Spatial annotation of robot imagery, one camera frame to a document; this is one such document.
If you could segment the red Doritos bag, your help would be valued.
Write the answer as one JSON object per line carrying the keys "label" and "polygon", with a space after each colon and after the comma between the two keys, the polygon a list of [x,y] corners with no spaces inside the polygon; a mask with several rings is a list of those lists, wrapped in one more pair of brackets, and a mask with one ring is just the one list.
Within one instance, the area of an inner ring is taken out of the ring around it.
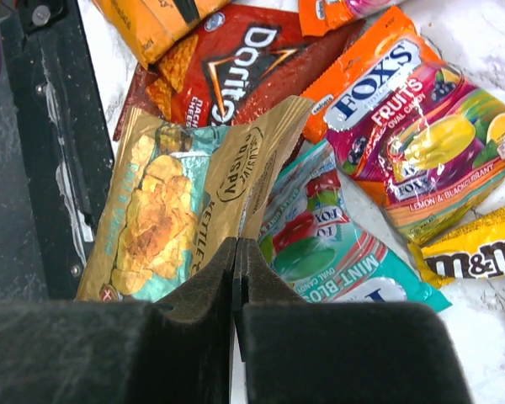
{"label": "red Doritos bag", "polygon": [[152,71],[136,68],[114,131],[132,107],[187,127],[239,125],[301,95],[359,37],[362,21],[305,37],[297,13],[230,4],[180,40]]}

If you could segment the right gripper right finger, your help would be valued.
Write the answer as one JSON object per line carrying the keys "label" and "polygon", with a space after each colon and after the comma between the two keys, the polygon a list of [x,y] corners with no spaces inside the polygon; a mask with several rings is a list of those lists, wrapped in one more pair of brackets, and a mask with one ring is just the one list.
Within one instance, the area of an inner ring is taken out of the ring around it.
{"label": "right gripper right finger", "polygon": [[233,310],[251,403],[468,403],[449,334],[409,302],[312,304],[237,244]]}

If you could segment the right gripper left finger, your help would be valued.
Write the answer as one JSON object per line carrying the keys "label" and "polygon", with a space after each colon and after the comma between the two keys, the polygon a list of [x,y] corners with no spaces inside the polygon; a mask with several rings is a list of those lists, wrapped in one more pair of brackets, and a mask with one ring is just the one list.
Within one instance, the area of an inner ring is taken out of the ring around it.
{"label": "right gripper left finger", "polygon": [[0,403],[228,402],[236,246],[157,303],[0,302]]}

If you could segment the gold kettle chips bag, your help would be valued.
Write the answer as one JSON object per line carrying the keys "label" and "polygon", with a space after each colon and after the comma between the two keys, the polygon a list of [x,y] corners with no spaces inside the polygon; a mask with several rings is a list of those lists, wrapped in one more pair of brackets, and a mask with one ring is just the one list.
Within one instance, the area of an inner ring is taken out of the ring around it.
{"label": "gold kettle chips bag", "polygon": [[77,298],[158,301],[227,238],[256,237],[311,106],[290,96],[249,124],[204,128],[131,108]]}

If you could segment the orange honey dijon chips bag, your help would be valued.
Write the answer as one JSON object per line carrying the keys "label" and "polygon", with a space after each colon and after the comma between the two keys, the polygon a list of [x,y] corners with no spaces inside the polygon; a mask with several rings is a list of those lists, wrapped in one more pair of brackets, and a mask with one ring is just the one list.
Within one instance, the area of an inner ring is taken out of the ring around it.
{"label": "orange honey dijon chips bag", "polygon": [[99,0],[93,3],[119,31],[140,64],[155,64],[203,19],[227,0]]}

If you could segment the orange Fox's candy bag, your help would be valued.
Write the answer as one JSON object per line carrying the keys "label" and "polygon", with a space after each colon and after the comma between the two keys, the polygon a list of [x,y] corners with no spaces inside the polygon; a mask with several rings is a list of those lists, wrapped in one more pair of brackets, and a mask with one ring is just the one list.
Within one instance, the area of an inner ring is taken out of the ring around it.
{"label": "orange Fox's candy bag", "polygon": [[299,0],[301,33],[321,37],[400,3],[401,0]]}

